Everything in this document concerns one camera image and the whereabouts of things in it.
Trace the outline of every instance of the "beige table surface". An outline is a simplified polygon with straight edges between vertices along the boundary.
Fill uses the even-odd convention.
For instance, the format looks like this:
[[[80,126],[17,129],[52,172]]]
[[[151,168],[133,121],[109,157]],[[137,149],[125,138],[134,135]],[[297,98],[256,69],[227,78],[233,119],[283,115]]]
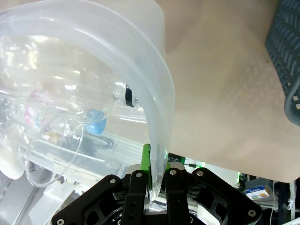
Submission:
[[[300,127],[285,116],[264,47],[278,0],[157,2],[176,91],[171,152],[279,181],[299,177]]]

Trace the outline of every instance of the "clear plastic container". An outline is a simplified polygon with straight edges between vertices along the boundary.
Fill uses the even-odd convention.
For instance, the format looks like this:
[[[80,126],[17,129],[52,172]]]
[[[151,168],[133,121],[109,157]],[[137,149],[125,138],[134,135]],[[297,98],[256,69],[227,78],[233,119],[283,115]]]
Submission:
[[[111,135],[114,146],[101,153],[105,159],[92,157],[108,165],[121,140],[142,146],[148,130],[152,183],[158,191],[174,111],[174,87],[162,58],[165,28],[159,5],[153,0],[45,0],[1,12],[0,27],[0,95],[21,111],[33,112],[31,122],[27,116],[16,122],[7,113],[12,123],[5,123],[7,136],[12,129],[11,136],[29,140],[29,146],[15,146],[26,152],[27,175],[30,162],[55,174],[66,165],[75,167],[80,154],[66,160],[60,155],[76,153],[77,148],[63,140],[74,132],[82,140],[77,144],[85,158],[88,147],[82,146],[89,132],[97,127],[97,143]],[[134,108],[122,99],[127,85],[138,99]],[[49,129],[55,135],[44,137]]]

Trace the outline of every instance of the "gray plastic basket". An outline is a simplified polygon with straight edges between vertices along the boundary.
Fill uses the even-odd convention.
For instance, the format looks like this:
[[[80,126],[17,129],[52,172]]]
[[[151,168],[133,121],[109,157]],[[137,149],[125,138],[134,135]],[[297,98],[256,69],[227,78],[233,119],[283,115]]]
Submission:
[[[266,47],[285,94],[285,114],[300,126],[300,0],[280,1]]]

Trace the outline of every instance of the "bolt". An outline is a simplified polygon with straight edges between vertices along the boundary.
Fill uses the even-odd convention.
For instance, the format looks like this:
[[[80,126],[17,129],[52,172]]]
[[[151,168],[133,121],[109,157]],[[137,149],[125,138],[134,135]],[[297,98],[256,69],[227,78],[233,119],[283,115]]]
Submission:
[[[57,225],[64,225],[65,224],[65,221],[63,219],[59,219],[57,221]]]
[[[255,210],[249,210],[248,215],[251,217],[255,217],[256,216]]]
[[[199,177],[201,177],[201,176],[204,175],[204,173],[203,173],[202,171],[199,170],[199,171],[197,172],[197,175],[198,175]]]
[[[170,171],[170,174],[171,174],[171,175],[175,175],[176,173],[177,173],[176,170],[171,170],[171,171]]]

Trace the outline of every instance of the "green light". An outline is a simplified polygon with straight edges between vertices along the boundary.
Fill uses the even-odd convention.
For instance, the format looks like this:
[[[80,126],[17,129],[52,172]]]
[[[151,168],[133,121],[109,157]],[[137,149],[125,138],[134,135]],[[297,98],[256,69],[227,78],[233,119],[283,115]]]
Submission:
[[[240,181],[240,172],[238,172],[238,179],[237,179],[236,183],[238,184],[239,181]]]

